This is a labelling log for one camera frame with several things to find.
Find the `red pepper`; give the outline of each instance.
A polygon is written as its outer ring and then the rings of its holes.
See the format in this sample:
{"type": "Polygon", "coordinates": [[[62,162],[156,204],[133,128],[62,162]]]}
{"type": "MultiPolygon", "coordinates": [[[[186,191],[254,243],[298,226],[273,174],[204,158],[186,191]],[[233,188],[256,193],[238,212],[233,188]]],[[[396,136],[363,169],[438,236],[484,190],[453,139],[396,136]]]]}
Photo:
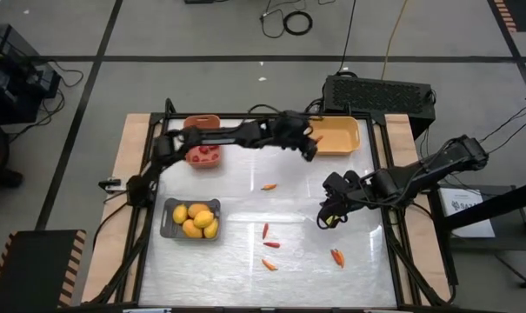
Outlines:
{"type": "Polygon", "coordinates": [[[263,243],[263,244],[271,248],[280,248],[280,243],[263,243]]]}
{"type": "Polygon", "coordinates": [[[265,223],[263,228],[263,239],[266,238],[266,234],[269,232],[269,224],[265,223]]]}

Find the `yellow cable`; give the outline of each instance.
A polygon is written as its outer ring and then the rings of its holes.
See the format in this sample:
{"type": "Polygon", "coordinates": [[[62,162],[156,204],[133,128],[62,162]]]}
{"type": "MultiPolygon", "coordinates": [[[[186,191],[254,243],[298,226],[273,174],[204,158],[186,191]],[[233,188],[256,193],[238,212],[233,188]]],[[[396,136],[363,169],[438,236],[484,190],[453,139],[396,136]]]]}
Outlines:
{"type": "Polygon", "coordinates": [[[390,40],[388,41],[388,47],[386,48],[386,56],[384,57],[383,74],[381,75],[381,80],[384,80],[384,74],[386,73],[386,63],[388,63],[388,55],[390,53],[390,46],[392,44],[392,39],[394,38],[394,35],[396,34],[396,30],[398,28],[398,24],[400,23],[400,20],[402,19],[403,12],[405,11],[405,5],[406,4],[408,4],[408,0],[403,0],[402,9],[400,10],[400,14],[398,15],[398,19],[396,20],[396,25],[394,25],[394,29],[392,30],[392,34],[390,34],[390,40]]]}

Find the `metal stand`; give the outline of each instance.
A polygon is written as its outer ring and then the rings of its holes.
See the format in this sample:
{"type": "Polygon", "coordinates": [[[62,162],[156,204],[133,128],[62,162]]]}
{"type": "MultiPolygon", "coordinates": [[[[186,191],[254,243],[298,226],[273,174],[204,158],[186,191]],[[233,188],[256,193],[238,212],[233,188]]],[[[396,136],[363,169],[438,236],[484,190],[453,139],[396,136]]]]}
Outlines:
{"type": "MultiPolygon", "coordinates": [[[[488,192],[489,187],[476,187],[478,190],[488,192]]],[[[507,190],[504,187],[490,187],[492,193],[500,193],[507,190]]],[[[444,216],[442,203],[438,192],[431,192],[429,202],[433,210],[433,217],[437,229],[439,243],[443,251],[443,258],[449,281],[457,283],[456,270],[453,264],[450,250],[521,250],[526,251],[526,217],[523,208],[526,207],[526,185],[511,189],[500,196],[488,196],[486,201],[471,208],[444,216]],[[454,238],[452,230],[471,225],[484,220],[491,220],[496,237],[494,238],[454,238]]]]}

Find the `mango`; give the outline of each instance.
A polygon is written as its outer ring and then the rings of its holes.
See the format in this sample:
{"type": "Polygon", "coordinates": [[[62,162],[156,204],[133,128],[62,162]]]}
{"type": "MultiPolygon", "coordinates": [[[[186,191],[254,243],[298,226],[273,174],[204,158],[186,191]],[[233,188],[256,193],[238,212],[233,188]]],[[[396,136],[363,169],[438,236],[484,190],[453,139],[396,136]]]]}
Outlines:
{"type": "Polygon", "coordinates": [[[191,218],[195,218],[195,216],[201,212],[201,211],[205,211],[205,210],[210,210],[209,209],[209,206],[204,204],[204,203],[193,203],[190,208],[187,210],[187,214],[189,214],[189,216],[191,218]]]}
{"type": "Polygon", "coordinates": [[[218,233],[218,219],[215,218],[209,226],[203,229],[203,233],[205,238],[214,238],[218,233]]]}
{"type": "Polygon", "coordinates": [[[194,224],[193,220],[187,220],[183,222],[183,232],[185,233],[185,236],[190,238],[203,238],[203,231],[201,229],[198,229],[194,224]]]}
{"type": "Polygon", "coordinates": [[[205,228],[211,225],[212,221],[214,221],[214,213],[210,212],[209,210],[203,210],[195,215],[193,224],[198,228],[205,228]]]}
{"type": "Polygon", "coordinates": [[[174,208],[174,213],[172,214],[174,222],[181,224],[187,219],[187,207],[184,204],[177,205],[174,208]]]}

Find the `table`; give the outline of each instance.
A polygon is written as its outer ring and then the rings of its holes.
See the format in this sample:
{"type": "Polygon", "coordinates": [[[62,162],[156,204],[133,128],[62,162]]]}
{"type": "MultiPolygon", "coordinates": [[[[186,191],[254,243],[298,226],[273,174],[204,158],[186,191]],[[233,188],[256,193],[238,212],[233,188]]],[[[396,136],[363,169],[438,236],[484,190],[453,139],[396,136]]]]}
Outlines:
{"type": "MultiPolygon", "coordinates": [[[[129,114],[123,128],[122,139],[117,153],[113,176],[127,180],[139,172],[143,160],[143,148],[147,141],[150,125],[150,114],[129,114]]],[[[390,142],[390,151],[394,165],[405,165],[417,160],[415,144],[409,126],[409,119],[405,115],[387,115],[386,129],[390,142]]],[[[388,156],[384,152],[383,134],[381,128],[374,126],[376,147],[380,164],[385,167],[388,156]]],[[[106,203],[103,218],[125,202],[119,197],[106,203]]],[[[427,198],[419,196],[416,202],[428,208],[427,198]]],[[[130,227],[132,208],[122,210],[107,223],[97,239],[97,246],[91,260],[88,278],[83,292],[83,301],[89,301],[96,296],[103,286],[111,279],[119,264],[122,262],[126,238],[130,227]]],[[[143,224],[144,216],[139,217],[138,225],[143,224]]],[[[416,267],[422,272],[428,283],[443,299],[449,298],[449,286],[444,272],[443,260],[433,223],[418,210],[407,210],[407,236],[411,253],[416,267]]],[[[123,300],[131,301],[133,286],[136,281],[137,261],[127,275],[123,300]]],[[[411,284],[405,268],[398,262],[400,283],[403,293],[403,303],[414,303],[416,298],[411,296],[411,284]]]]}

